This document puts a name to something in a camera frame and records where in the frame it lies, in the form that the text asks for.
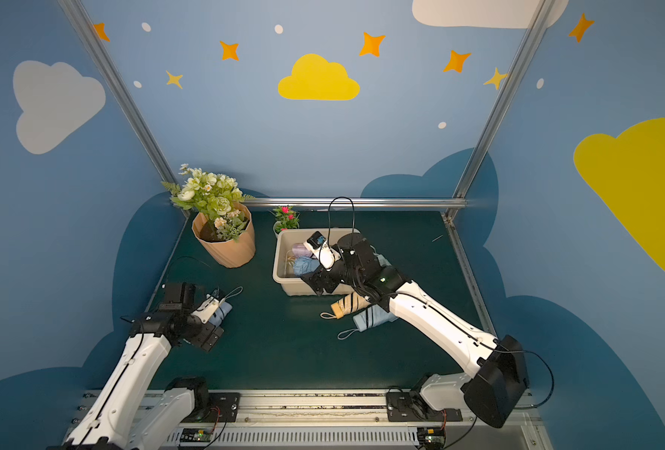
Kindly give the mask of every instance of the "tan flower pot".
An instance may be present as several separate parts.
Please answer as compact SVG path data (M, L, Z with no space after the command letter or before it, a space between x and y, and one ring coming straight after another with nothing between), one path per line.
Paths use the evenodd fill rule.
M200 245L205 247L207 253L215 258L225 267L240 267L247 263L255 256L255 229L253 228L253 218L250 216L250 211L245 205L234 203L235 207L241 210L247 217L247 227L240 237L238 242L234 240L226 240L225 242L207 242L200 239L200 231L207 223L207 217L204 214L198 213L193 221L193 233L195 238L200 242Z

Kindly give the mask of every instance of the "white cloud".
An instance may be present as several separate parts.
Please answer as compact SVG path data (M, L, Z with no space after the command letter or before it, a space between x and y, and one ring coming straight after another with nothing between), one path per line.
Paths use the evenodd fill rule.
M54 149L105 104L105 89L65 63L23 61L15 67L13 91L22 114L17 136L36 155Z
M548 27L560 18L568 0L556 0ZM412 15L433 27L527 28L538 0L412 0Z

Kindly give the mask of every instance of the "dark green mat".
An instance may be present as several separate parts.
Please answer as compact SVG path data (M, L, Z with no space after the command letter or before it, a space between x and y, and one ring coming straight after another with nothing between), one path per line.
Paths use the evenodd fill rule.
M210 389L333 389L411 387L426 372L462 372L454 360L402 319L355 333L351 315L319 317L339 297L288 297L272 278L276 238L269 212L254 212L257 253L239 268L224 268L200 246L186 224L173 257L168 281L220 286L244 292L230 300L222 323L225 333L210 353L183 343L173 348L150 389L163 389L173 378L203 376ZM324 212L301 213L302 228L328 227ZM350 213L332 213L332 226L350 226ZM436 301L480 327L475 306L440 214L429 211L360 211L355 227L378 252L413 278ZM205 265L187 255L205 261ZM160 301L158 291L153 307Z

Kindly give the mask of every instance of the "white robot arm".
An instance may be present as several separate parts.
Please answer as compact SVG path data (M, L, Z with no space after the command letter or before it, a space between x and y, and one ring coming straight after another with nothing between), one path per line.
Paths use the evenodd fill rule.
M157 311L134 322L120 361L83 420L64 445L50 449L157 450L183 419L207 415L205 379L175 379L157 406L131 429L142 397L171 347L182 339L209 351L222 335L222 328L210 323L220 300L207 295L193 308L201 293L204 288L190 283L168 284Z
M513 337L498 340L450 312L393 266L381 266L370 243L359 232L341 237L327 247L320 232L307 241L313 251L339 254L321 259L315 272L301 278L318 294L333 292L338 284L352 286L372 304L406 320L445 350L463 374L432 375L413 388L413 400L423 410L442 410L461 400L493 427L502 427L529 387L524 350Z

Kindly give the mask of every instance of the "yellow cloud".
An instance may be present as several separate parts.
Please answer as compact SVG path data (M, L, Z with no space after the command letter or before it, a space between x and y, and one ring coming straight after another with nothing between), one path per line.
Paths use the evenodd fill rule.
M352 100L359 92L360 85L347 77L342 64L312 53L298 59L292 75L278 83L278 93L291 100Z
M588 136L574 160L586 183L665 271L665 117L638 123L617 139Z

